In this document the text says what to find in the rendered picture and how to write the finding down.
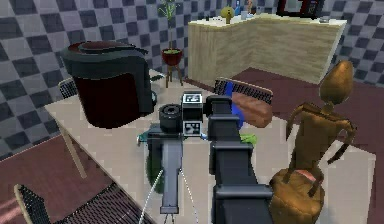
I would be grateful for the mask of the brown bread loaf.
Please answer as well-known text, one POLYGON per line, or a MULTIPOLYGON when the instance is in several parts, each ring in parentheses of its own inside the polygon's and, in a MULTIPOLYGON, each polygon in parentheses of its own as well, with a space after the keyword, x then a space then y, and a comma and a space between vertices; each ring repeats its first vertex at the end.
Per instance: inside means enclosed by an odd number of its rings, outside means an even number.
POLYGON ((248 124, 257 128, 265 128, 272 121, 272 106, 262 100, 234 93, 232 101, 243 113, 248 124))

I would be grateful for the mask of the black framed box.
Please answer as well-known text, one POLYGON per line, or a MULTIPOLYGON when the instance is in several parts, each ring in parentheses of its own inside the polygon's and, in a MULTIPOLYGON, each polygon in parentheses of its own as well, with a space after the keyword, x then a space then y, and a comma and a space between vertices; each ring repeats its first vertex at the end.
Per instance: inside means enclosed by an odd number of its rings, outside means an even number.
POLYGON ((276 14, 314 20, 321 16, 324 2, 325 0, 279 0, 276 14))

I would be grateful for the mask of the dark green bottle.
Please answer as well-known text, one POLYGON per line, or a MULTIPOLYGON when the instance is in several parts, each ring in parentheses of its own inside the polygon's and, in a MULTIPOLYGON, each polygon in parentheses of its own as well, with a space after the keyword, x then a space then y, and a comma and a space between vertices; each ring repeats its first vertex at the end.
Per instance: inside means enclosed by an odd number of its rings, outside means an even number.
MULTIPOLYGON (((161 151, 148 151, 146 157, 146 176, 151 186, 154 185, 154 182, 162 170, 162 152, 161 151)), ((164 191, 164 177, 161 176, 156 184, 155 192, 162 194, 164 191)))

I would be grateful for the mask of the brown figure statue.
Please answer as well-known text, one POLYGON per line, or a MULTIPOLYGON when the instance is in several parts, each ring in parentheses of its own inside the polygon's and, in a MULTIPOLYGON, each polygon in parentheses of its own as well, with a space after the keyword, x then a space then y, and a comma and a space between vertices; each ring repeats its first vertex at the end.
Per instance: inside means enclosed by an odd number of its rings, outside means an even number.
POLYGON ((286 133, 290 134, 294 120, 301 118, 289 167, 277 172, 269 182, 273 189, 270 212, 274 224, 315 224, 318 220, 325 197, 319 162, 341 131, 347 137, 327 160, 329 164, 340 159, 356 134, 350 120, 334 112, 334 107, 345 102, 352 89, 353 64, 342 60, 320 85, 324 106, 303 103, 287 120, 286 133))

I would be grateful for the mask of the house plant in red pot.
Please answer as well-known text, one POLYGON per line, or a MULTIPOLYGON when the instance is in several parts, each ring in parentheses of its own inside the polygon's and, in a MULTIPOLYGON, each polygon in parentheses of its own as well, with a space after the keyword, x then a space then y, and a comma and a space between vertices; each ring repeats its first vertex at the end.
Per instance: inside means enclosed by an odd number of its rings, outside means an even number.
MULTIPOLYGON (((175 0, 161 0, 161 6, 158 11, 167 19, 168 27, 171 28, 171 20, 175 16, 177 3, 175 0)), ((161 56, 165 64, 167 65, 166 83, 168 87, 169 83, 173 80, 173 70, 177 71, 180 85, 183 85, 182 73, 179 67, 179 63, 183 56, 183 51, 173 46, 173 37, 170 36, 168 41, 168 47, 161 51, 161 56)))

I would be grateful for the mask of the beige table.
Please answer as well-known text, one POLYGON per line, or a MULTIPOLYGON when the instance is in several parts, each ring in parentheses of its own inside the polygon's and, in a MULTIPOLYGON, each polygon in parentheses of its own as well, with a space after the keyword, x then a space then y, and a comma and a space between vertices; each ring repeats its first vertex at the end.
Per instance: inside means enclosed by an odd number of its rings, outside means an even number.
MULTIPOLYGON (((88 123, 80 100, 72 96, 45 107, 57 122, 69 149, 77 142, 126 194, 140 206, 151 188, 146 178, 147 149, 138 146, 136 138, 158 121, 156 112, 115 129, 96 128, 88 123)), ((341 146, 332 144, 319 163, 324 173, 324 207, 316 224, 367 224, 373 171, 376 156, 349 147, 344 156, 329 165, 327 160, 341 146)), ((212 187, 215 178, 209 173, 210 144, 199 138, 189 138, 183 144, 182 169, 187 178, 198 212, 199 224, 211 223, 212 187)), ((162 223, 196 224, 189 194, 183 178, 179 178, 179 213, 162 223)))

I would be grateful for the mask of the pale wooden counter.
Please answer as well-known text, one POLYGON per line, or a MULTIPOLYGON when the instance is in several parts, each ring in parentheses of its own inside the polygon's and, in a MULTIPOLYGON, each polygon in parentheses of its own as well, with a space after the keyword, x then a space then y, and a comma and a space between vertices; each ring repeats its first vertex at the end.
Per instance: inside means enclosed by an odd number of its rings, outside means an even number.
POLYGON ((188 24, 188 77, 212 86, 248 68, 318 84, 347 22, 262 13, 229 22, 214 17, 188 24))

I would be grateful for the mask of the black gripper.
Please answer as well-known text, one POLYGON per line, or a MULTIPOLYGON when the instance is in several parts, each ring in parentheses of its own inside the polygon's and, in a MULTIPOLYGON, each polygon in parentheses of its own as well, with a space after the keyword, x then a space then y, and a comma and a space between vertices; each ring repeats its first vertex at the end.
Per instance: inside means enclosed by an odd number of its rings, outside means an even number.
POLYGON ((162 170, 157 174, 153 186, 150 188, 142 208, 138 224, 144 224, 145 215, 154 221, 160 220, 161 214, 178 214, 178 176, 182 175, 189 199, 193 208, 195 223, 199 224, 198 212, 195 207, 192 192, 183 172, 183 136, 181 132, 182 112, 177 104, 166 104, 159 109, 159 122, 150 126, 148 131, 148 151, 162 152, 162 170), (155 188, 161 177, 164 177, 164 191, 161 195, 155 188))

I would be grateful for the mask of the black and red coffee machine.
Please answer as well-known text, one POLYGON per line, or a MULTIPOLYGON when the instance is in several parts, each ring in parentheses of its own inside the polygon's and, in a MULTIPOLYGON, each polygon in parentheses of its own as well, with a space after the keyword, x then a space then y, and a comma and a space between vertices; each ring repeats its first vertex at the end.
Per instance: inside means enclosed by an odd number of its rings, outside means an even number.
POLYGON ((91 125, 118 128, 154 111, 146 54, 116 41, 79 42, 60 52, 91 125))

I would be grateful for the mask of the bright green lump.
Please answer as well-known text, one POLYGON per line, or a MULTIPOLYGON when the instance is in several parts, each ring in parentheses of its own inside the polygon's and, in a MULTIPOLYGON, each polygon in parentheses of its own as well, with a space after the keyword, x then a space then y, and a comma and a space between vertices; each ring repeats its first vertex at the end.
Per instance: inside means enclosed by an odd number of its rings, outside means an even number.
POLYGON ((241 141, 243 143, 250 143, 252 144, 253 146, 256 145, 257 143, 257 137, 255 134, 246 134, 246 133, 242 133, 240 135, 240 138, 241 138, 241 141))

